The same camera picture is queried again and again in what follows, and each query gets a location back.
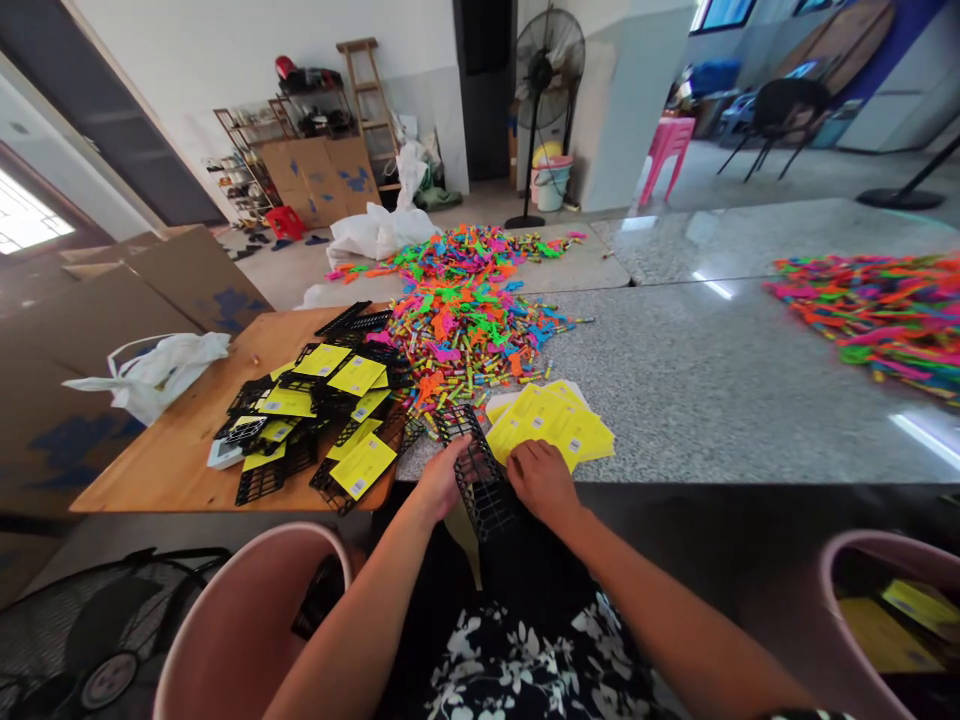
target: red helmet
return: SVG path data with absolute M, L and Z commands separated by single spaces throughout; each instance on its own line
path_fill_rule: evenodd
M 289 77 L 290 73 L 295 72 L 296 69 L 297 66 L 293 64 L 293 60 L 286 55 L 281 55 L 277 58 L 277 74 L 284 80 Z

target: black stand base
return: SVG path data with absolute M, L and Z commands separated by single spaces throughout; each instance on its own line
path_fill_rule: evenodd
M 503 224 L 503 228 L 505 230 L 515 230 L 524 227 L 543 227 L 546 224 L 546 220 L 536 215 L 517 215 L 516 217 L 508 219 Z
M 946 198 L 923 190 L 903 192 L 903 189 L 876 188 L 857 195 L 857 202 L 870 207 L 887 210 L 929 210 L 943 203 Z

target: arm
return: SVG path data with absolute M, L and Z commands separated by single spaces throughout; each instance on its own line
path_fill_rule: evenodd
M 363 571 L 317 628 L 264 720 L 368 718 L 390 677 L 403 620 L 434 525 L 457 498 L 453 465 L 470 441 L 434 456 Z
M 518 497 L 609 594 L 638 645 L 698 718 L 749 720 L 816 701 L 766 650 L 584 508 L 560 452 L 544 441 L 514 449 Z

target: window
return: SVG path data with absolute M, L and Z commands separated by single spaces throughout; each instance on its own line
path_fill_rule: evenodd
M 72 232 L 56 213 L 0 171 L 0 253 L 9 255 Z
M 706 33 L 743 27 L 757 0 L 700 0 L 690 32 Z
M 832 7 L 843 5 L 844 0 L 800 0 L 797 3 L 793 14 L 806 15 L 807 13 L 817 12 L 817 10 L 829 10 Z

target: wooden table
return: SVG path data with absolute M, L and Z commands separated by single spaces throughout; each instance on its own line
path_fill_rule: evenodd
M 367 312 L 383 310 L 386 303 Z M 207 467 L 214 433 L 226 421 L 226 409 L 240 386 L 295 359 L 313 333 L 344 308 L 298 310 L 261 315 L 230 345 L 230 357 L 218 360 L 148 427 L 76 499 L 77 513 L 107 512 L 330 512 L 308 485 L 316 465 L 287 478 L 282 490 L 237 507 L 242 464 L 227 470 Z M 254 354 L 260 358 L 257 365 Z M 333 439 L 321 444 L 321 457 Z M 363 497 L 357 510 L 376 510 L 387 499 L 396 465 Z

